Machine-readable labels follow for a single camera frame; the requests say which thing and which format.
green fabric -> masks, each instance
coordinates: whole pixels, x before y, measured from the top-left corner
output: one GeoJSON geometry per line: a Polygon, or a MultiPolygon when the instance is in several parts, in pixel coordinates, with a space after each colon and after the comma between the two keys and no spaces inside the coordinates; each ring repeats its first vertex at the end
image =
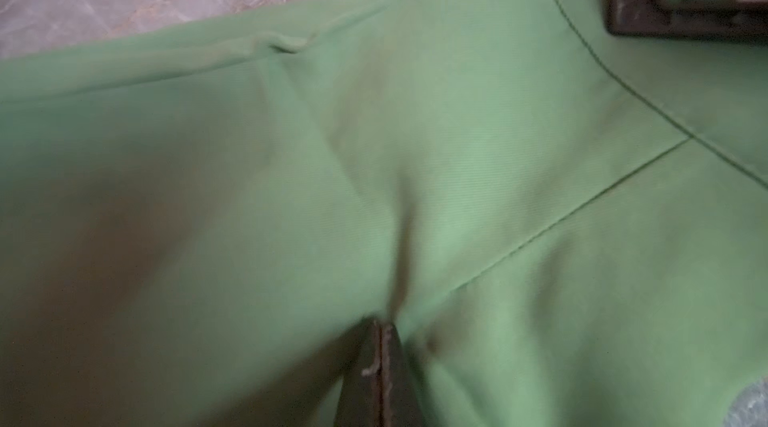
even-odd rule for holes
{"type": "Polygon", "coordinates": [[[768,49],[312,0],[0,64],[0,425],[718,426],[768,372],[768,49]]]}

black plastic object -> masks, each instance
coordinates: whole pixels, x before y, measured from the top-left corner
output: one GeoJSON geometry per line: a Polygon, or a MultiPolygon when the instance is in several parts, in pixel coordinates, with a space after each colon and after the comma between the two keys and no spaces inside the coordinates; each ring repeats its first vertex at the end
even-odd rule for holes
{"type": "Polygon", "coordinates": [[[768,2],[608,0],[607,4],[606,27],[616,36],[768,40],[768,2]]]}
{"type": "Polygon", "coordinates": [[[344,377],[334,427],[424,427],[397,329],[373,320],[344,377]]]}

green pants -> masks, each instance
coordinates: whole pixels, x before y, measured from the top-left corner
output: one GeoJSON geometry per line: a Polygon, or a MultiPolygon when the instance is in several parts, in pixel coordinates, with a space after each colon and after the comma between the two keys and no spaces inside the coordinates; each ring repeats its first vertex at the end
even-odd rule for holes
{"type": "Polygon", "coordinates": [[[768,48],[311,0],[0,64],[0,425],[717,427],[768,373],[768,48]]]}

green garment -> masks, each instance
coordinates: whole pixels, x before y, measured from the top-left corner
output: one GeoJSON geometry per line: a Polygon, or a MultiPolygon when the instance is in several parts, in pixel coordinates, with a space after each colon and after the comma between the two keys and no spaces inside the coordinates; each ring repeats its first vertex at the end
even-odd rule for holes
{"type": "Polygon", "coordinates": [[[717,427],[768,373],[768,49],[310,0],[0,64],[0,425],[717,427]]]}

